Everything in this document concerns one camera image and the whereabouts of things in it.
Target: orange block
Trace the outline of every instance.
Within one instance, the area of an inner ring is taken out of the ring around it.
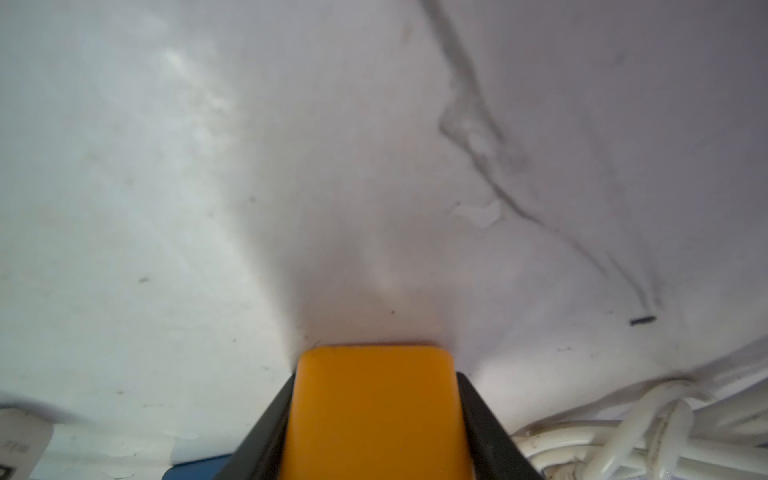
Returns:
[[[280,478],[471,479],[451,355],[430,346],[304,353]]]

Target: white surface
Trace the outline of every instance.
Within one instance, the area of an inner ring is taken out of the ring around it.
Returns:
[[[0,400],[61,423],[36,478],[229,452],[314,345],[439,343],[514,430],[765,344],[764,4],[446,11],[550,230],[454,213],[498,196],[438,132],[416,3],[2,3]]]

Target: blue object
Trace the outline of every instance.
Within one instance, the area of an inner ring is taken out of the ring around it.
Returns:
[[[175,465],[165,472],[163,480],[211,480],[229,459],[230,456],[225,455]]]

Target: dark stain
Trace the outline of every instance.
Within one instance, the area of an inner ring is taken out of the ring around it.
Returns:
[[[626,60],[627,60],[627,52],[619,51],[616,55],[614,55],[613,60],[611,60],[611,67],[618,68],[622,66]]]
[[[656,321],[655,315],[642,316],[640,318],[632,319],[629,321],[629,326],[646,325]]]
[[[101,153],[97,151],[89,151],[85,154],[85,156],[83,157],[83,160],[94,162],[97,164],[97,163],[101,163],[104,160],[104,158],[102,157]]]
[[[640,286],[637,280],[633,276],[629,274],[620,264],[616,261],[615,258],[613,258],[612,255],[608,254],[608,259],[611,261],[613,266],[616,268],[616,271],[619,272],[619,274],[627,281],[629,286],[634,291],[634,294],[637,296],[637,301],[640,302],[640,305],[643,307],[644,310],[648,311],[648,296],[645,294],[645,290],[643,290],[643,287]]]
[[[608,276],[605,267],[589,253],[575,238],[569,236],[561,228],[545,223],[542,219],[536,217],[531,211],[523,206],[514,198],[513,193],[507,191],[495,178],[492,168],[496,164],[504,170],[524,170],[528,163],[528,158],[524,154],[519,154],[512,162],[512,158],[505,155],[500,159],[489,159],[472,149],[469,143],[469,133],[464,126],[467,117],[472,118],[482,126],[485,133],[498,145],[509,146],[514,144],[511,139],[505,138],[501,128],[492,117],[488,106],[485,104],[475,73],[475,66],[464,49],[458,33],[451,19],[445,13],[439,0],[421,0],[422,7],[435,32],[443,53],[448,63],[452,66],[454,73],[454,82],[458,93],[454,101],[446,108],[440,117],[439,131],[451,140],[457,147],[465,151],[472,159],[472,166],[478,171],[485,182],[493,189],[496,195],[504,201],[520,218],[527,220],[549,233],[554,234],[572,247],[581,255],[591,266],[593,266],[603,276]],[[522,151],[520,145],[512,145],[514,151]]]
[[[567,78],[567,72],[561,72],[561,76],[563,79]],[[641,262],[641,273],[647,280],[646,284],[648,289],[648,292],[644,291],[639,295],[641,303],[643,303],[646,311],[650,311],[646,306],[649,300],[654,304],[655,310],[661,310],[664,306],[662,304],[662,284],[657,261],[653,251],[644,239],[642,232],[632,220],[632,209],[629,207],[625,197],[624,186],[619,180],[611,154],[589,115],[589,109],[578,91],[574,88],[573,83],[570,81],[563,81],[561,86],[563,91],[567,93],[566,98],[571,111],[580,119],[578,126],[587,140],[588,150],[603,169],[605,179],[604,188],[606,189],[607,194],[605,198],[608,206],[611,208],[621,229],[626,234],[627,242],[631,245],[632,250],[634,250]],[[626,271],[622,272],[622,275],[624,275],[624,278],[628,282],[633,283],[631,276],[629,276]],[[636,291],[642,290],[637,288],[638,284],[639,282],[634,280],[633,288],[635,288]]]
[[[410,24],[402,26],[402,33],[400,34],[400,45],[406,46],[411,40],[411,34],[413,33],[413,27]]]

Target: black frame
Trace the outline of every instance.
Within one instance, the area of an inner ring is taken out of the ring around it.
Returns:
[[[293,397],[291,376],[214,480],[274,480],[280,469]],[[541,480],[472,383],[457,373],[458,393],[477,480]]]

